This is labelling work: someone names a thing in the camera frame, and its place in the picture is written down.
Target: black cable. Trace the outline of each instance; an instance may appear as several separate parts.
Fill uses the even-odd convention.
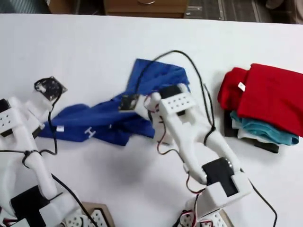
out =
[[[195,69],[195,71],[196,71],[196,73],[197,73],[197,75],[198,75],[199,82],[200,82],[200,86],[201,86],[201,90],[202,90],[202,97],[203,97],[203,102],[204,102],[204,106],[205,106],[206,116],[207,116],[207,119],[208,119],[209,124],[211,125],[211,129],[210,129],[210,131],[207,133],[207,135],[206,135],[206,137],[205,137],[205,139],[204,139],[204,145],[206,145],[206,141],[207,141],[208,136],[209,136],[213,131],[215,131],[215,129],[216,129],[216,128],[215,128],[215,123],[214,123],[213,102],[212,102],[212,99],[211,99],[211,97],[210,97],[209,91],[208,91],[207,88],[206,88],[206,85],[205,85],[205,84],[203,83],[203,81],[202,81],[202,77],[201,77],[201,75],[200,75],[200,73],[199,73],[199,71],[198,71],[196,65],[194,64],[193,60],[192,60],[186,53],[184,53],[183,51],[172,50],[172,51],[168,51],[168,52],[166,52],[166,53],[164,53],[164,54],[161,54],[160,56],[156,57],[156,58],[153,59],[151,62],[149,62],[149,63],[143,68],[143,70],[142,70],[141,73],[140,73],[140,76],[139,76],[139,78],[138,78],[138,80],[137,80],[136,87],[135,87],[135,94],[138,93],[139,85],[140,85],[141,79],[142,79],[144,73],[146,72],[146,70],[147,70],[155,61],[157,61],[158,59],[160,59],[160,58],[162,58],[162,57],[164,57],[164,56],[166,56],[166,55],[169,55],[169,54],[171,54],[171,53],[180,53],[180,54],[182,54],[183,56],[185,56],[185,57],[190,61],[190,63],[192,64],[192,66],[194,67],[194,69]],[[207,102],[206,102],[204,87],[206,88],[207,95],[208,95],[209,102],[210,102],[210,106],[211,106],[212,120],[211,120],[211,118],[210,118],[210,116],[209,116],[209,111],[208,111],[208,107],[207,107]]]
[[[273,213],[275,214],[275,220],[274,220],[274,225],[273,227],[276,226],[276,221],[278,219],[278,214],[276,212],[276,210],[273,208],[273,206],[261,195],[261,193],[256,189],[256,187],[253,185],[253,183],[250,181],[250,184],[253,188],[253,190],[256,192],[256,194],[264,201],[264,203],[266,203],[266,205],[269,206],[269,208],[273,211]]]
[[[37,88],[37,85],[38,85],[38,84],[41,84],[41,83],[43,83],[43,82],[46,82],[46,81],[51,81],[51,82],[55,81],[55,82],[57,82],[54,78],[43,78],[43,79],[40,79],[40,80],[38,80],[38,81],[34,84],[35,90],[36,90],[36,91],[39,91],[38,88]],[[54,141],[54,146],[55,146],[55,152],[51,152],[50,150],[46,150],[46,149],[40,151],[40,153],[47,152],[47,153],[49,153],[49,154],[51,154],[51,155],[57,155],[57,154],[58,154],[58,145],[57,145],[56,130],[54,129],[54,126],[53,126],[52,120],[51,120],[51,116],[52,116],[53,109],[54,109],[56,103],[57,103],[57,102],[59,101],[59,99],[61,98],[61,95],[62,95],[62,93],[63,93],[63,87],[61,86],[60,83],[58,83],[58,85],[59,85],[59,86],[58,86],[59,89],[56,91],[57,94],[58,94],[58,96],[57,96],[56,100],[54,101],[54,103],[52,104],[52,109],[51,109],[50,112],[48,113],[48,124],[49,124],[49,127],[50,127],[50,129],[51,129],[51,132],[52,132],[52,134],[53,134],[53,141]]]
[[[88,211],[85,209],[81,201],[78,199],[78,197],[75,195],[75,193],[60,179],[58,179],[54,174],[52,174],[53,179],[58,182],[63,188],[65,188],[71,195],[74,197],[75,201],[79,204],[85,215],[89,218],[89,220],[94,224],[95,227],[98,227],[97,223],[94,221],[94,219],[91,217],[91,215],[88,213]]]

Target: wire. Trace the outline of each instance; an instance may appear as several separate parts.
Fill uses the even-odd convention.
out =
[[[278,219],[278,214],[277,214],[277,212],[276,212],[276,210],[273,208],[273,206],[262,196],[262,194],[256,189],[256,187],[253,185],[253,183],[250,181],[250,184],[251,184],[251,186],[252,186],[252,188],[253,188],[253,190],[256,192],[256,194],[264,201],[264,203],[266,203],[268,206],[269,206],[269,208],[273,211],[273,213],[275,214],[275,220],[274,220],[274,225],[273,225],[273,227],[275,227],[276,226],[276,221],[277,221],[277,219]]]
[[[198,216],[198,214],[197,214],[197,201],[198,201],[199,195],[200,194],[198,194],[196,196],[196,199],[195,199],[195,203],[194,203],[194,218],[193,218],[193,223],[192,223],[191,227],[196,227],[196,225],[197,225],[197,216]]]
[[[183,51],[178,51],[178,50],[172,50],[172,51],[168,51],[166,53],[163,53],[161,55],[159,55],[158,57],[156,57],[155,59],[153,59],[151,62],[149,62],[144,68],[143,70],[141,71],[140,73],[140,76],[137,80],[137,83],[136,83],[136,87],[135,87],[135,94],[138,93],[138,90],[139,90],[139,85],[140,85],[140,82],[142,80],[142,77],[144,75],[144,73],[146,72],[146,70],[155,62],[157,61],[158,59],[166,56],[166,55],[169,55],[171,53],[180,53],[182,54],[183,56],[185,56],[189,61],[190,63],[192,64],[192,66],[194,67],[197,75],[198,75],[198,78],[199,78],[199,82],[200,82],[200,86],[201,86],[201,90],[202,90],[202,97],[203,97],[203,102],[204,102],[204,107],[205,107],[205,112],[206,112],[206,116],[207,116],[207,119],[208,119],[208,122],[209,124],[211,125],[211,129],[210,131],[206,134],[205,136],[205,139],[204,139],[204,145],[206,145],[206,141],[207,141],[207,138],[210,136],[210,134],[215,131],[215,123],[214,123],[214,110],[213,110],[213,102],[212,102],[212,99],[211,99],[211,96],[209,94],[209,91],[206,89],[207,91],[207,95],[208,95],[208,98],[209,98],[209,102],[210,102],[210,107],[211,107],[211,112],[212,112],[212,119],[210,118],[209,116],[209,111],[208,111],[208,106],[207,106],[207,102],[206,102],[206,97],[205,97],[205,91],[204,91],[204,88],[206,88],[206,85],[203,83],[202,81],[202,77],[198,71],[198,68],[196,67],[196,65],[194,64],[193,60],[186,54],[184,53]]]
[[[58,182],[63,188],[65,188],[71,195],[74,197],[75,201],[79,204],[85,215],[89,218],[89,220],[94,224],[95,227],[98,227],[97,223],[94,221],[94,219],[91,217],[91,215],[88,213],[88,211],[85,209],[81,201],[78,199],[78,197],[75,195],[75,193],[61,180],[59,180],[54,174],[52,174],[53,179]]]
[[[181,161],[182,161],[183,163],[185,163],[184,160],[183,160],[183,158],[181,157],[181,155],[179,154],[179,152],[178,152],[176,149],[169,149],[169,150],[167,150],[167,151],[165,151],[165,152],[163,152],[163,153],[160,152],[160,144],[162,143],[162,141],[163,141],[163,139],[164,139],[164,137],[165,137],[165,134],[166,134],[166,125],[165,125],[165,123],[164,123],[164,121],[163,121],[163,118],[162,118],[161,116],[160,116],[160,118],[161,118],[162,121],[159,122],[159,123],[162,123],[162,124],[163,124],[164,133],[163,133],[161,139],[159,140],[159,142],[158,142],[158,144],[157,144],[157,152],[158,152],[160,155],[166,155],[166,154],[168,154],[168,153],[171,152],[171,151],[175,151],[175,152],[178,154],[178,156],[179,156],[179,158],[181,159]],[[189,174],[189,172],[188,172],[188,177],[187,177],[187,180],[186,180],[186,187],[187,187],[187,189],[188,189],[191,193],[193,193],[193,194],[200,194],[201,192],[203,192],[203,191],[205,190],[205,188],[203,188],[203,189],[201,189],[201,190],[199,190],[199,191],[197,191],[197,192],[191,190],[191,189],[189,188],[189,186],[188,186],[189,177],[190,177],[190,174]]]
[[[193,190],[191,190],[191,189],[189,188],[189,186],[188,186],[189,178],[190,178],[190,173],[188,172],[187,180],[186,180],[186,187],[187,187],[187,189],[188,189],[191,193],[193,193],[193,194],[200,194],[200,193],[202,193],[202,192],[205,190],[205,188],[202,188],[202,189],[199,190],[199,191],[193,191]]]
[[[178,152],[176,149],[169,149],[169,150],[165,151],[164,153],[161,153],[161,152],[160,152],[160,144],[163,142],[163,139],[164,139],[164,137],[165,137],[165,135],[166,135],[166,125],[165,125],[165,123],[164,123],[164,121],[163,121],[163,118],[162,118],[161,116],[160,116],[160,118],[161,118],[162,121],[159,122],[159,123],[162,123],[162,124],[163,124],[164,133],[163,133],[161,139],[159,140],[159,142],[158,142],[158,144],[157,144],[157,152],[158,152],[160,155],[166,155],[166,154],[168,154],[168,153],[171,152],[171,151],[175,151],[175,152],[178,154],[178,156],[179,156],[179,158],[181,159],[181,161],[184,163],[183,158],[181,157],[181,155],[179,154],[179,152]]]
[[[45,81],[48,81],[48,80],[50,80],[50,81],[52,81],[52,82],[54,82],[54,81],[57,82],[57,80],[54,79],[54,78],[43,78],[43,79],[40,79],[40,80],[38,80],[38,81],[34,84],[35,90],[36,90],[36,91],[39,91],[38,88],[37,88],[37,85],[40,84],[40,83],[43,83],[43,82],[45,82]],[[57,91],[57,92],[58,92],[58,96],[57,96],[56,100],[53,102],[53,104],[52,104],[52,109],[51,109],[50,112],[48,113],[48,118],[47,118],[49,127],[50,127],[50,129],[51,129],[52,134],[53,134],[53,142],[54,142],[54,146],[55,146],[55,152],[51,152],[51,151],[46,150],[46,149],[40,151],[40,153],[47,152],[47,153],[49,153],[49,154],[51,154],[51,155],[57,155],[57,154],[58,154],[58,145],[57,145],[56,131],[55,131],[55,129],[54,129],[54,126],[53,126],[52,120],[51,120],[51,116],[52,116],[53,109],[54,109],[56,103],[57,103],[57,102],[59,101],[59,99],[61,98],[61,95],[62,95],[62,93],[63,93],[63,87],[62,87],[62,85],[61,85],[60,83],[58,83],[58,82],[57,82],[57,84],[59,85],[59,86],[58,86],[59,90]]]

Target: clothing tag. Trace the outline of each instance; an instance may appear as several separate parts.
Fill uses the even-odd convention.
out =
[[[57,128],[56,128],[56,131],[64,132],[64,125],[58,125]]]
[[[242,91],[245,91],[246,86],[242,82],[240,82],[238,84],[238,88],[240,88]]]

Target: white tabletop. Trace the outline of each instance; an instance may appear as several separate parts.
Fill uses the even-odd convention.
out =
[[[53,75],[68,88],[54,115],[76,103],[95,105],[125,89],[136,58],[153,59],[178,49],[197,64],[212,93],[220,127],[223,111],[216,96],[224,74],[234,66],[248,69],[252,63],[303,72],[302,37],[299,25],[2,14],[0,97],[16,95],[26,100],[36,80]],[[178,54],[162,61],[186,69],[192,92],[202,103],[189,62]],[[277,210],[277,226],[300,226],[303,144],[272,154],[236,139],[228,142],[252,182]],[[37,143],[41,149],[53,149],[50,139],[38,138]],[[97,139],[59,141],[58,145],[59,155],[46,157],[51,171],[81,200],[105,203],[118,227],[171,226],[193,197],[176,154],[159,156],[151,139],[133,136],[125,147]],[[202,156],[211,152],[197,153],[202,164]],[[274,220],[254,193],[226,211],[236,227],[270,227]]]

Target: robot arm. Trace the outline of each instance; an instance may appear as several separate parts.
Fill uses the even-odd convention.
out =
[[[61,95],[58,86],[62,85],[49,78],[35,83],[36,90],[25,103],[16,97],[0,100],[0,207],[17,217],[19,222],[13,226],[55,226],[77,207],[69,193],[58,195],[34,140],[53,100]],[[35,173],[38,186],[14,197],[16,174],[26,167]]]
[[[197,202],[198,218],[218,211],[252,191],[248,178],[241,172],[238,158],[217,130],[208,137],[207,146],[219,158],[203,166],[199,164],[195,144],[203,144],[211,125],[184,84],[163,88],[150,97],[146,107],[142,104],[146,98],[142,96],[137,97],[135,103],[125,101],[125,97],[120,109],[133,109],[144,118],[149,116],[156,141],[163,137],[164,124],[166,133],[162,141],[168,144],[175,141],[185,172],[200,184],[206,185]],[[125,105],[127,103],[133,105],[128,108]],[[187,203],[188,210],[193,208],[194,200]]]

